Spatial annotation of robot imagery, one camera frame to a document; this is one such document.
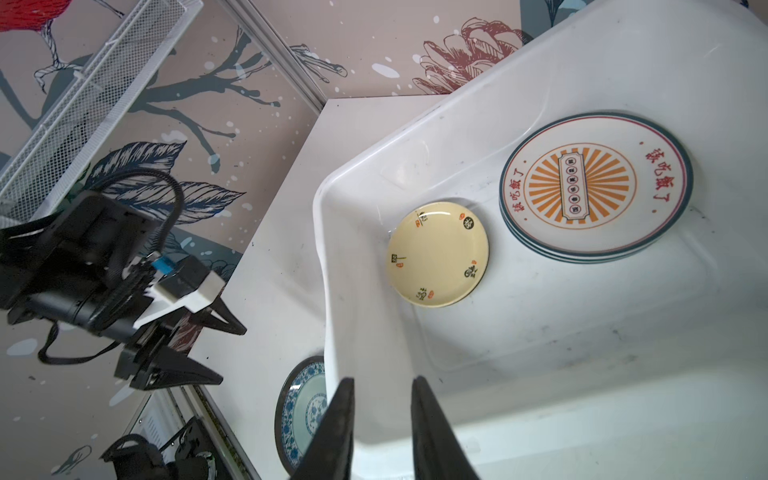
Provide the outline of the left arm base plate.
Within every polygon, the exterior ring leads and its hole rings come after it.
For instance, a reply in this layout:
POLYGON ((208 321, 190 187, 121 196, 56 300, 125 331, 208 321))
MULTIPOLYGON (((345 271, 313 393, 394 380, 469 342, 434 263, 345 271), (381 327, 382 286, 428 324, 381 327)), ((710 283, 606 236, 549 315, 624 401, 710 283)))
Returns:
POLYGON ((161 446, 138 433, 127 434, 100 459, 112 465, 117 479, 234 479, 198 417, 188 420, 161 446))

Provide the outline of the teal patterned plate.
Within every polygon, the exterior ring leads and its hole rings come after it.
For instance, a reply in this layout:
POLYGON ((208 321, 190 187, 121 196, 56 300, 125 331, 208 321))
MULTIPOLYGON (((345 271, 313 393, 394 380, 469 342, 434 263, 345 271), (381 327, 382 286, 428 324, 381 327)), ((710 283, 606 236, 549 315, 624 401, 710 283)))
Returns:
POLYGON ((324 357, 306 358, 294 367, 281 387, 274 416, 276 449, 288 475, 300 465, 328 403, 324 357))

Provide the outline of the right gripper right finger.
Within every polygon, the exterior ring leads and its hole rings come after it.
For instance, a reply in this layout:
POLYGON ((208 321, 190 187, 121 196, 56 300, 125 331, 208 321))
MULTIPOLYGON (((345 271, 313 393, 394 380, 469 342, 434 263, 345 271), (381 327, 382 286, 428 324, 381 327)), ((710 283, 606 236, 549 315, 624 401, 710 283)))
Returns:
POLYGON ((416 479, 479 479, 423 376, 412 383, 411 424, 416 479))

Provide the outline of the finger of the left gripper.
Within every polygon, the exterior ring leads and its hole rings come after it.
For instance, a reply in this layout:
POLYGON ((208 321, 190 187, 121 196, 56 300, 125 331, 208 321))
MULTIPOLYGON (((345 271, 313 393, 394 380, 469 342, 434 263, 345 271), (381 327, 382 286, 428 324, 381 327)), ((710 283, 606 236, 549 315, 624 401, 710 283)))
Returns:
POLYGON ((230 311, 221 297, 202 310, 190 315, 189 322, 192 325, 221 331, 224 333, 242 336, 247 332, 247 328, 230 311))
POLYGON ((162 346, 139 364, 130 386, 136 390, 152 391, 185 385, 220 385, 223 377, 188 358, 185 354, 162 346))

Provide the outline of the orange sunburst plate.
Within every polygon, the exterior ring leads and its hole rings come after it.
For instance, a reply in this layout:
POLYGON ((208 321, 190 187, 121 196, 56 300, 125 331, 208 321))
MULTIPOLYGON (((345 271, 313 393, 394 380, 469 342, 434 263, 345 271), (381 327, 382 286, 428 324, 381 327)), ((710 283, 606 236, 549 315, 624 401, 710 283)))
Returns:
POLYGON ((618 112, 551 122, 510 154, 499 208, 511 234, 545 257, 605 263, 656 242, 693 193, 689 154, 666 129, 618 112))

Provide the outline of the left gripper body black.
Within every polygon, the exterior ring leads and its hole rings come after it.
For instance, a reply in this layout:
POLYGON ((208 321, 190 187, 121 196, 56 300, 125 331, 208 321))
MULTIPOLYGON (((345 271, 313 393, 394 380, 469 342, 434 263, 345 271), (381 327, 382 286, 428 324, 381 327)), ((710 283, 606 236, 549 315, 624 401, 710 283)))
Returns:
POLYGON ((197 380, 193 362, 173 350, 170 341, 184 313, 171 313, 142 327, 121 351, 115 376, 136 390, 189 385, 197 380))

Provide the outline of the yellow plate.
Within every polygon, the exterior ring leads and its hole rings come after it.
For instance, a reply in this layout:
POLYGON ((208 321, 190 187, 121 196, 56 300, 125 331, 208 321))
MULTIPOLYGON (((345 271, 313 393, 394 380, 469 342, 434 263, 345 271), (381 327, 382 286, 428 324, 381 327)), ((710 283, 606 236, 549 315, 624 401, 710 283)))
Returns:
POLYGON ((455 202, 422 205, 393 231, 386 270, 394 290, 425 308, 453 305, 479 285, 490 244, 480 217, 455 202))

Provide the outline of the white plastic bin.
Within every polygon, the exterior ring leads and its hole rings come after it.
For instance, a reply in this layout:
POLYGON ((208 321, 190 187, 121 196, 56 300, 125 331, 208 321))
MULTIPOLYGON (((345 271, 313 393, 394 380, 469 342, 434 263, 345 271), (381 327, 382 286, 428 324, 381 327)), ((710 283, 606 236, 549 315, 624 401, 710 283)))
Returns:
POLYGON ((322 183, 326 362, 355 381, 356 477, 413 477, 417 376, 484 479, 766 477, 766 20, 761 1, 595 1, 322 183), (693 195, 634 256, 551 260, 507 230, 502 168, 599 110, 670 131, 693 195), (479 216, 490 265, 464 300, 419 308, 386 250, 435 200, 479 216))

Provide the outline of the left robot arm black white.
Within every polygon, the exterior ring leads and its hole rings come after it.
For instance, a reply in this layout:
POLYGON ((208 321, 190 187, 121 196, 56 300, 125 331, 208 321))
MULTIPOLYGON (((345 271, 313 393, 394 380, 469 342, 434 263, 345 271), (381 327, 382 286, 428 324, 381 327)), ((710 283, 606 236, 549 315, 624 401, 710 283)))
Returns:
POLYGON ((200 259, 174 259, 158 247, 161 222, 86 192, 64 212, 1 231, 1 308, 17 325, 50 322, 41 363, 80 365, 91 356, 49 350, 62 326, 109 339, 121 351, 115 375, 136 390, 219 385, 214 370, 172 348, 183 320, 242 336, 246 327, 221 297, 224 280, 200 259))

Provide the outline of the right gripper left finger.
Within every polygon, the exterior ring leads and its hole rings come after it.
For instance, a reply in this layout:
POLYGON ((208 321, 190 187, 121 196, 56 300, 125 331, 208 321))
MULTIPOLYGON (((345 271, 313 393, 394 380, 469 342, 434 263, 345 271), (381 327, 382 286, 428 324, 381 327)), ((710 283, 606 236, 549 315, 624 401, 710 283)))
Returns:
POLYGON ((348 480, 354 455, 355 382, 345 377, 339 383, 293 480, 348 480))

